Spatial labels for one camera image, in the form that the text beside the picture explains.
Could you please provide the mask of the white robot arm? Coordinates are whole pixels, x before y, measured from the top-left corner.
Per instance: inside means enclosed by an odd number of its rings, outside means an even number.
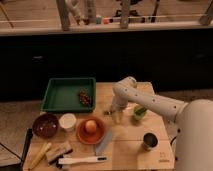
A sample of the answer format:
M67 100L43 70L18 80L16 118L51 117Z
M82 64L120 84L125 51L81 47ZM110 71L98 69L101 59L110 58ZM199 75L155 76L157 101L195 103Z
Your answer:
M177 124L175 171L213 171L213 101L184 102L142 92L134 77L113 85L112 109L124 110L129 102L142 105Z

